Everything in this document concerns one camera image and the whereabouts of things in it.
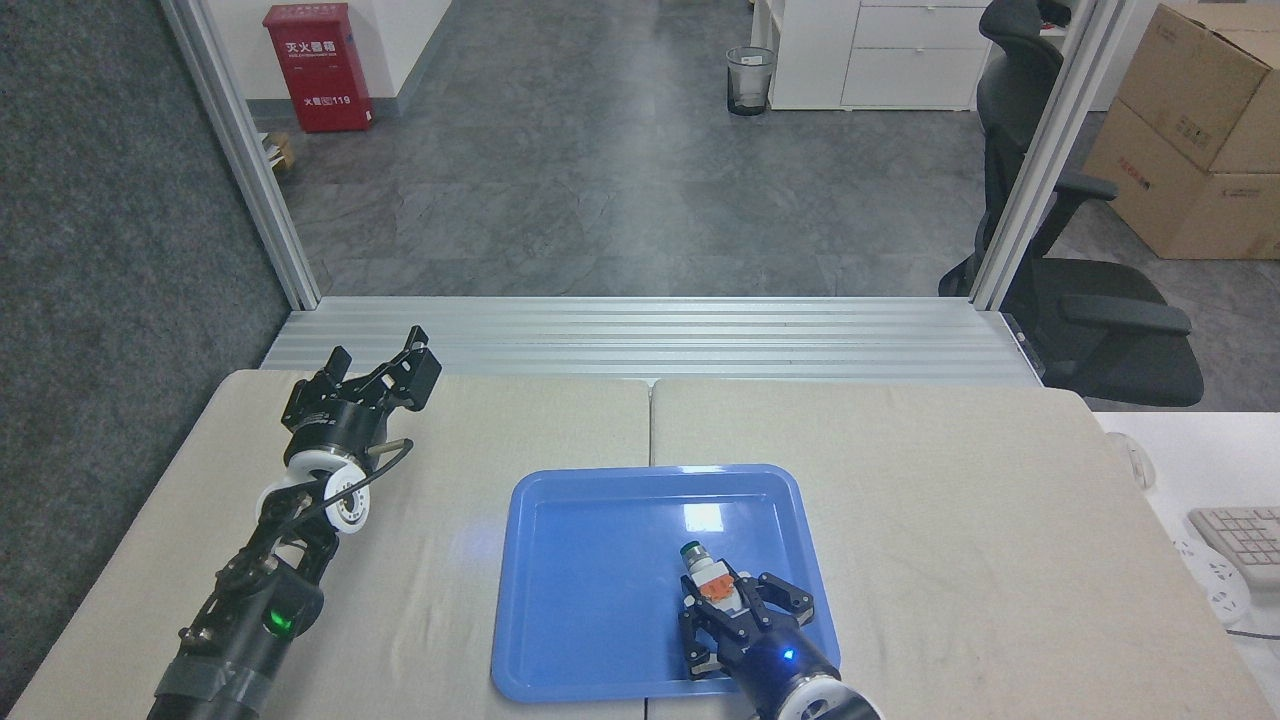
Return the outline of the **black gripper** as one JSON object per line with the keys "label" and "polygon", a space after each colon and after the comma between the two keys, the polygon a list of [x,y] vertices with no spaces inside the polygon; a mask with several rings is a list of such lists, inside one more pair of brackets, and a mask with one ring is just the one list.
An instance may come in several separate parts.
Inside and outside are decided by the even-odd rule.
{"label": "black gripper", "polygon": [[342,395],[342,383],[351,355],[335,346],[325,366],[291,391],[282,414],[283,425],[292,433],[283,461],[315,450],[371,462],[369,450],[387,441],[390,413],[396,407],[421,411],[440,377],[442,364],[428,342],[425,329],[413,325],[392,360],[348,379],[348,400]]}
{"label": "black gripper", "polygon": [[768,571],[741,571],[739,596],[739,619],[684,597],[677,624],[687,679],[731,676],[758,717],[820,717],[837,708],[838,671],[797,629],[813,619],[812,593]]}

